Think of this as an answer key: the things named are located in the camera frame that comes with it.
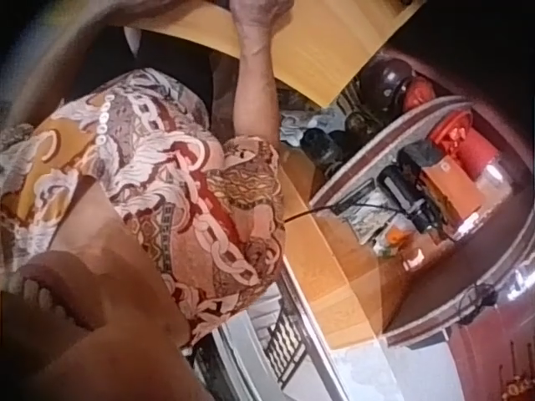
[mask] black device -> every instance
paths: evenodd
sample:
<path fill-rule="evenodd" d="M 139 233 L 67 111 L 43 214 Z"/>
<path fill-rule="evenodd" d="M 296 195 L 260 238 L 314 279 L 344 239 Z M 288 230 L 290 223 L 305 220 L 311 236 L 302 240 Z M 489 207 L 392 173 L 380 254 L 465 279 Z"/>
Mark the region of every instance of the black device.
<path fill-rule="evenodd" d="M 334 140 L 322 129 L 304 131 L 301 149 L 327 178 L 334 175 L 343 164 L 343 152 Z"/>
<path fill-rule="evenodd" d="M 415 225 L 419 233 L 441 231 L 442 217 L 438 207 L 401 173 L 397 165 L 385 167 L 377 176 L 377 186 Z"/>

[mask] staircase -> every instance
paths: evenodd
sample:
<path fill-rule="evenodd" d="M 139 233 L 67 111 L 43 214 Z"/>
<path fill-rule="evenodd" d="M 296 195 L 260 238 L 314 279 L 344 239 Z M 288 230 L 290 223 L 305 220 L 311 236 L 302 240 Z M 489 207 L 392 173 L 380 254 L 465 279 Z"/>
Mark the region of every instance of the staircase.
<path fill-rule="evenodd" d="M 271 338 L 269 330 L 277 322 L 281 312 L 281 293 L 277 284 L 273 283 L 258 300 L 252 304 L 247 313 L 251 319 L 252 326 L 257 334 L 258 341 L 262 348 L 266 348 Z"/>

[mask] patterned dress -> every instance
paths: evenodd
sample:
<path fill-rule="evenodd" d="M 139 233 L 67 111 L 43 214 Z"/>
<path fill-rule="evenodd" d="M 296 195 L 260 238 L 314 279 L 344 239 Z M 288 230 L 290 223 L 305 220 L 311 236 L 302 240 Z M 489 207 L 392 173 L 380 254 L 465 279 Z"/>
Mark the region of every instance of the patterned dress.
<path fill-rule="evenodd" d="M 258 139 L 221 146 L 187 88 L 136 70 L 0 140 L 0 269 L 46 251 L 84 175 L 159 269 L 191 343 L 253 302 L 282 264 L 278 155 Z"/>

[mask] woman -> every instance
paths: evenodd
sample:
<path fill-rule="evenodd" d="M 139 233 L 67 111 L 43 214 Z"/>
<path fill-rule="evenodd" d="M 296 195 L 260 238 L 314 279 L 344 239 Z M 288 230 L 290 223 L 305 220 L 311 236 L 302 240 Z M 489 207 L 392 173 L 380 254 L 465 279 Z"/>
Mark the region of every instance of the woman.
<path fill-rule="evenodd" d="M 56 109 L 110 20 L 179 3 L 87 2 L 27 81 L 8 119 L 14 128 L 2 132 L 0 284 L 14 297 L 3 302 L 13 321 L 12 336 L 9 329 L 4 335 L 17 342 L 23 332 L 21 347 L 35 346 L 25 372 L 56 361 L 42 371 L 43 383 L 72 383 L 65 375 L 78 361 L 91 366 L 73 355 L 117 330 L 126 335 L 125 327 L 190 346 L 251 304 L 280 269 L 271 40 L 291 0 L 231 0 L 242 51 L 236 138 L 224 147 L 208 132 L 199 98 L 154 69 L 127 73 Z M 54 336 L 57 327 L 20 322 L 13 311 L 28 305 L 53 312 L 70 331 Z M 41 331 L 38 338 L 29 327 Z M 87 374 L 78 380 L 87 383 Z"/>

